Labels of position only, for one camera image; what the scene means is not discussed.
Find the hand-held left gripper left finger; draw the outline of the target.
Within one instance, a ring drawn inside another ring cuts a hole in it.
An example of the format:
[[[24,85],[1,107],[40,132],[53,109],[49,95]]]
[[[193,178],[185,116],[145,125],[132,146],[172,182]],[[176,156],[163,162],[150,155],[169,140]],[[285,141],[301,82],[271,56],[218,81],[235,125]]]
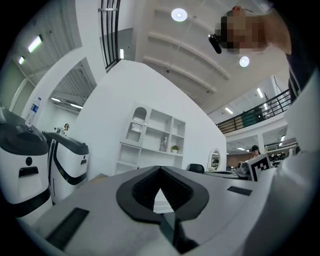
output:
[[[110,177],[94,178],[58,202],[34,224],[49,256],[179,256],[157,224],[132,220],[118,205],[120,185],[143,174],[141,168]],[[46,239],[75,208],[89,213],[63,250]]]

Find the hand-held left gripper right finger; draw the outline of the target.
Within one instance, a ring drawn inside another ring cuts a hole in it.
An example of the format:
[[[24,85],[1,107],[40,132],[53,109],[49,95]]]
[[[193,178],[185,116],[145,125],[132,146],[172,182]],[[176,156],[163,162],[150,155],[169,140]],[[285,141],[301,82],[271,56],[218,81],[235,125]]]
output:
[[[229,179],[187,170],[176,173],[203,185],[209,194],[200,215],[182,223],[185,234],[199,245],[184,254],[170,244],[160,247],[160,256],[244,256],[250,231],[267,201],[274,169],[263,171],[258,181]]]

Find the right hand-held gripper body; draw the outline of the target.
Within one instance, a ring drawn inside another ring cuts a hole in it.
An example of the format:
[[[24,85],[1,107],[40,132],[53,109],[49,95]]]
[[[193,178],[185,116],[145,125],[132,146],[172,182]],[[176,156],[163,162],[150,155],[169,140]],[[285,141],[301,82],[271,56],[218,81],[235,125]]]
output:
[[[260,154],[254,158],[238,163],[236,174],[243,179],[257,182],[261,173],[271,168],[269,156]]]

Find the oval white mirror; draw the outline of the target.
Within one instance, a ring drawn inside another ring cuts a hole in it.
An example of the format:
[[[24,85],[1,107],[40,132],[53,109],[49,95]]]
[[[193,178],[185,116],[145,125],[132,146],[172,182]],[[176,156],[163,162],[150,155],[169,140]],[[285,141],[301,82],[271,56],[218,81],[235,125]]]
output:
[[[221,163],[221,155],[218,148],[211,150],[208,156],[207,171],[218,171]]]

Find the white black robot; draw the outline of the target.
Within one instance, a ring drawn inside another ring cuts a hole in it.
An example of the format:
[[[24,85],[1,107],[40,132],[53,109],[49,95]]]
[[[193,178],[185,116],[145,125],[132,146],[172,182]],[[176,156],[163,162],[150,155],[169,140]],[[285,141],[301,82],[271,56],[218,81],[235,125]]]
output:
[[[47,169],[53,204],[70,196],[87,180],[89,148],[84,142],[55,132],[42,133],[49,146]]]
[[[32,225],[53,203],[48,179],[49,147],[35,127],[0,106],[0,189],[13,216]]]

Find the black office chair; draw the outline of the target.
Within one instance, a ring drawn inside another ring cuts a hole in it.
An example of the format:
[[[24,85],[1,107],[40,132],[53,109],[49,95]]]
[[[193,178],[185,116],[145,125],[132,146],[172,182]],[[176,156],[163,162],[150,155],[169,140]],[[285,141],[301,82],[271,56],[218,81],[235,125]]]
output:
[[[205,168],[201,164],[196,163],[191,163],[187,170],[199,174],[203,174],[205,172]]]

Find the black metal railing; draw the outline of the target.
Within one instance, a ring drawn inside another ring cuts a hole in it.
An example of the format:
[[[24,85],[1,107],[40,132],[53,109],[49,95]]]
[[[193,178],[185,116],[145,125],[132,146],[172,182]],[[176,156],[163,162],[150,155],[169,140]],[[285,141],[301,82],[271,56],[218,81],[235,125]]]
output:
[[[289,89],[287,89],[280,94],[267,99],[264,103],[218,123],[217,127],[223,134],[234,132],[284,113],[289,109],[290,105],[291,97]]]
[[[98,8],[100,46],[107,73],[120,61],[118,44],[120,3],[121,0],[100,0]]]

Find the white shelf unit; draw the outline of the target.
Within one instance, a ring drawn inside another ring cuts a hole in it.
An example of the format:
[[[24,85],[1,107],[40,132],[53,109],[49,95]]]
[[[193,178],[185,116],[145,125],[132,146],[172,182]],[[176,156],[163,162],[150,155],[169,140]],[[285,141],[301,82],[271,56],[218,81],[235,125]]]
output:
[[[149,166],[182,167],[186,123],[171,115],[135,103],[119,140],[115,174]],[[160,151],[167,136],[167,151]],[[179,147],[172,153],[172,146]]]

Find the person's black shirt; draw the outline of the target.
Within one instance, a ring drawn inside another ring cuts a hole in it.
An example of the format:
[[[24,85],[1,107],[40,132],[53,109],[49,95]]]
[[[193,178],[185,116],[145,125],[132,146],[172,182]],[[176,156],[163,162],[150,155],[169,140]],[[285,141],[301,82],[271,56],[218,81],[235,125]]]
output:
[[[308,57],[300,51],[292,50],[286,57],[289,67],[288,88],[291,104],[293,104],[309,81],[309,63]]]

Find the clear water bottle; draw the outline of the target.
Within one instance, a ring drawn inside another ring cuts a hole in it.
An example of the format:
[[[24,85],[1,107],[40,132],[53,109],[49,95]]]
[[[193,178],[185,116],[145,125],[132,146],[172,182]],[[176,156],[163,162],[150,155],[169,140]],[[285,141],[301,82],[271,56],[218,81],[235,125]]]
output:
[[[25,119],[25,125],[27,126],[27,130],[29,132],[33,132],[33,128],[32,128],[32,125],[33,125],[33,121],[34,121],[34,118],[35,116],[37,115],[37,112],[39,110],[39,107],[41,105],[41,101],[42,101],[42,98],[41,97],[38,97],[34,102],[33,104],[31,105],[30,109],[29,109],[29,112],[27,114],[27,117]]]

